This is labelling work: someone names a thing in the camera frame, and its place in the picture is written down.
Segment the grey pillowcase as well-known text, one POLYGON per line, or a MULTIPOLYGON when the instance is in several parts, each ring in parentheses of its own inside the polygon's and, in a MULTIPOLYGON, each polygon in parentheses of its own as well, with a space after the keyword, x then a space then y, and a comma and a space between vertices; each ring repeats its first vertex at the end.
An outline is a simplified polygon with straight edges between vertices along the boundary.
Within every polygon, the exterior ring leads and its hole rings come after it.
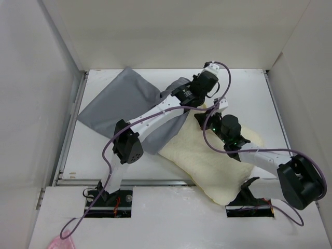
MULTIPOLYGON (((125 68, 78 115, 78 120, 95 132, 112 138, 116 123, 137 118, 162 102, 175 88, 189 82, 180 77, 164 91, 160 91, 131 68, 125 68)), ((178 134, 189 112, 175 117, 155 131, 143 142, 145 152, 155 155, 178 134)))

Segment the pink cloth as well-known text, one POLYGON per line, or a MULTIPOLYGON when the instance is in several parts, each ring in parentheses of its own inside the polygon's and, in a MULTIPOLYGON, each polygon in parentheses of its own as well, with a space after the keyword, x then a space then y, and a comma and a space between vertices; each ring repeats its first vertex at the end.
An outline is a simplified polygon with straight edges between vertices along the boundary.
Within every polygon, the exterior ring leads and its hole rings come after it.
POLYGON ((47 249, 75 249, 72 237, 62 240, 60 236, 55 237, 48 245, 47 249))

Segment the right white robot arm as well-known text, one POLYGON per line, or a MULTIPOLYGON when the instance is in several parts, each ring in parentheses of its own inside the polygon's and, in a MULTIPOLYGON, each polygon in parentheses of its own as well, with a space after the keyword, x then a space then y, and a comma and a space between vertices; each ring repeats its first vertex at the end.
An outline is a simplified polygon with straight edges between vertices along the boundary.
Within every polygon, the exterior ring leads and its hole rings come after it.
POLYGON ((289 149, 264 149, 241 135, 241 125, 234 115, 195 114, 202 131, 212 131, 224 144, 220 151, 230 158, 257 166, 274 175, 274 179, 252 177, 241 186, 240 198, 253 204, 261 198, 280 199, 298 210, 325 197, 327 184, 315 162, 289 149))

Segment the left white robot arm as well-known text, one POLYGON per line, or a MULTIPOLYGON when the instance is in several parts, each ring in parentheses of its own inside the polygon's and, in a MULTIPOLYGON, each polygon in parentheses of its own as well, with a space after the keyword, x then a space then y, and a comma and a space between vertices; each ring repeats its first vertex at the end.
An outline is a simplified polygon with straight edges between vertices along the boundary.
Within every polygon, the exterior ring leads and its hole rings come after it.
POLYGON ((191 82, 174 89, 148 112, 130 121, 122 119, 116 123, 114 136, 107 143, 113 146, 110 159, 106 158, 107 149, 102 151, 102 157, 109 167, 107 177, 97 185, 98 199, 103 205, 109 206, 116 201, 116 192, 120 189, 129 164, 138 161, 144 153, 142 142, 169 120, 201 106, 207 94, 218 83, 218 71, 218 68, 205 68, 194 75, 191 82))

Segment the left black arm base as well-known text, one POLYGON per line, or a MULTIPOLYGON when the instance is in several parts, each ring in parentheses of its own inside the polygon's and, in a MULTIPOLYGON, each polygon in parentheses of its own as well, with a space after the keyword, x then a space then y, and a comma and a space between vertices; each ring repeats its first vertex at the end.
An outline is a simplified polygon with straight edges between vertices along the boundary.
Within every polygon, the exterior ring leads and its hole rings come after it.
POLYGON ((86 218, 130 218, 132 214, 133 188, 125 186, 117 192, 110 194, 106 202, 102 196, 86 214, 86 218))

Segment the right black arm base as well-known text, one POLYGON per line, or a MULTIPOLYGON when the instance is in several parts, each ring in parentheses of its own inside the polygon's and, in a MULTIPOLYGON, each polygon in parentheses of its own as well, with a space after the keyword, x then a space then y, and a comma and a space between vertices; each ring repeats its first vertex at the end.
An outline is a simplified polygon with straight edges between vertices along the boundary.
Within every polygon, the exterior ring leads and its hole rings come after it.
POLYGON ((273 208, 270 206, 271 201, 264 198, 255 198, 249 189, 250 185, 258 179, 259 177, 252 177, 241 185, 240 191, 236 198, 225 206, 228 218, 274 218, 273 208))

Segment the cream yellow pillow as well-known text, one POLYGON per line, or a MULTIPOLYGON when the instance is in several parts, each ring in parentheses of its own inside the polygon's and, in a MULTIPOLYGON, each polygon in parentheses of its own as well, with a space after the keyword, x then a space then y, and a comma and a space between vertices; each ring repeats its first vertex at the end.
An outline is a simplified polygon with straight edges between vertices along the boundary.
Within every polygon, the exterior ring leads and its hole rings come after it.
POLYGON ((254 165, 211 150, 194 117, 198 113, 196 110, 189 112, 178 134, 159 151, 159 155, 185 171, 216 204, 225 206, 236 198, 254 165))

